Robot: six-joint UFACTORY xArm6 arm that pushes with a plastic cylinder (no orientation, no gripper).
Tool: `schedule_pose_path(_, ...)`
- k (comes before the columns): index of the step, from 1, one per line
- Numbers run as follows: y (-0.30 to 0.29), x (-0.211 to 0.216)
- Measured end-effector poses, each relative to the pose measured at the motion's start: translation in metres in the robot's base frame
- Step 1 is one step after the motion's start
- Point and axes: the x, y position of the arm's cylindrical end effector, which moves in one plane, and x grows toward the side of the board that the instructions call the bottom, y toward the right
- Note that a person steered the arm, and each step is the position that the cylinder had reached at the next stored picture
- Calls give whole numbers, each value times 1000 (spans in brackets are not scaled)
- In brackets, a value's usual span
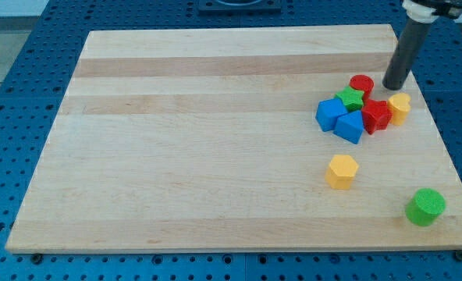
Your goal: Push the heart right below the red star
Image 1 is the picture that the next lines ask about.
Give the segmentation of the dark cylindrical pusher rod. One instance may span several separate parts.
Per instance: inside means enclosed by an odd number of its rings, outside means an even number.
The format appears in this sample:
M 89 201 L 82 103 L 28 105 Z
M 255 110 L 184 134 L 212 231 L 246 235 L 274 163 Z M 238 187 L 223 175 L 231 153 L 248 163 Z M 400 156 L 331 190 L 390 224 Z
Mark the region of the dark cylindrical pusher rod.
M 431 26 L 432 22 L 422 23 L 412 18 L 407 19 L 382 79 L 382 85 L 386 89 L 398 91 L 403 87 Z

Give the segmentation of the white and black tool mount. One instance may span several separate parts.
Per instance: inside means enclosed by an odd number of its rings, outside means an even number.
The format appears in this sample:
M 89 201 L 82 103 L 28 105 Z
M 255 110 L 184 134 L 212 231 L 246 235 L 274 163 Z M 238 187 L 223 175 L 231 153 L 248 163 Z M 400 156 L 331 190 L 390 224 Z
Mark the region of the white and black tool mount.
M 456 20 L 462 14 L 462 0 L 402 0 L 401 5 L 419 23 L 433 23 L 439 17 Z

